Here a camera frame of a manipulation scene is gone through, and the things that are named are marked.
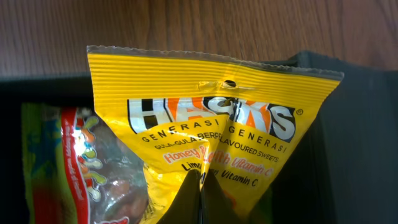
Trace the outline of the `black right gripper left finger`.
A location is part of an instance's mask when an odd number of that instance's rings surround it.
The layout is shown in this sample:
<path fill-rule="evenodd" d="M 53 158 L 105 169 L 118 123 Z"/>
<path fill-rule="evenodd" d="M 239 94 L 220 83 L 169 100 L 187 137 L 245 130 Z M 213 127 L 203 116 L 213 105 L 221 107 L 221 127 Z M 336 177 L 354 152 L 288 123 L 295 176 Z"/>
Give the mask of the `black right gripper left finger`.
<path fill-rule="evenodd" d="M 200 173 L 190 170 L 166 213 L 157 224 L 197 224 L 200 220 Z"/>

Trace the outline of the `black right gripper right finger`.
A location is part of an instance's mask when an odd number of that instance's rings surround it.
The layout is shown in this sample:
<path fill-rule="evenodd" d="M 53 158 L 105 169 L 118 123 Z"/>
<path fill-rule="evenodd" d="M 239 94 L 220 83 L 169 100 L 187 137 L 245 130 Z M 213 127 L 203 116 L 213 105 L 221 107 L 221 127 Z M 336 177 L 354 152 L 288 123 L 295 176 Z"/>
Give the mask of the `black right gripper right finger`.
<path fill-rule="evenodd" d="M 204 224 L 242 224 L 211 170 L 201 188 L 201 215 Z"/>

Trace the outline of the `yellow Hacks candy bag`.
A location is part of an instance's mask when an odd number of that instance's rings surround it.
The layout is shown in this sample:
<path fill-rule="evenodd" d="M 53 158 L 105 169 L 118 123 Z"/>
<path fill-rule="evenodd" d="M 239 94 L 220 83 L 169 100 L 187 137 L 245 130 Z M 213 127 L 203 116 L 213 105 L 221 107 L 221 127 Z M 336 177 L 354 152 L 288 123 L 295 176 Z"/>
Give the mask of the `yellow Hacks candy bag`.
<path fill-rule="evenodd" d="M 267 218 L 269 187 L 340 84 L 341 72 L 216 54 L 91 45 L 96 114 L 144 163 L 157 223 L 188 171 L 209 170 L 242 223 Z"/>

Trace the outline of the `green Haribo gummy bag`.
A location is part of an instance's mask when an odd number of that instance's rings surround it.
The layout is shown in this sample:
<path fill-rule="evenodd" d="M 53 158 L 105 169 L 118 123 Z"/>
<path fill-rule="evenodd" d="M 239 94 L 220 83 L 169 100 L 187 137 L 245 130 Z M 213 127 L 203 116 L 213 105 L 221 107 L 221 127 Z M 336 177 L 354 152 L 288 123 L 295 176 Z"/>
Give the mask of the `green Haribo gummy bag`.
<path fill-rule="evenodd" d="M 22 160 L 31 223 L 142 223 L 142 161 L 89 108 L 24 103 Z"/>

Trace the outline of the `dark green open box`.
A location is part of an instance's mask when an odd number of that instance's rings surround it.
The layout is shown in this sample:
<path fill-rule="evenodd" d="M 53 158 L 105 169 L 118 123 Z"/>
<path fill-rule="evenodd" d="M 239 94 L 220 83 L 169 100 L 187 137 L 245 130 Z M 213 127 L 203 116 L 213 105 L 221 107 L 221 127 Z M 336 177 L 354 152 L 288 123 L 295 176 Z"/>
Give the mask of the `dark green open box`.
<path fill-rule="evenodd" d="M 274 223 L 397 222 L 397 72 L 360 67 L 309 51 L 292 67 L 344 73 L 272 184 Z M 88 72 L 1 79 L 1 222 L 27 223 L 21 103 L 89 106 Z"/>

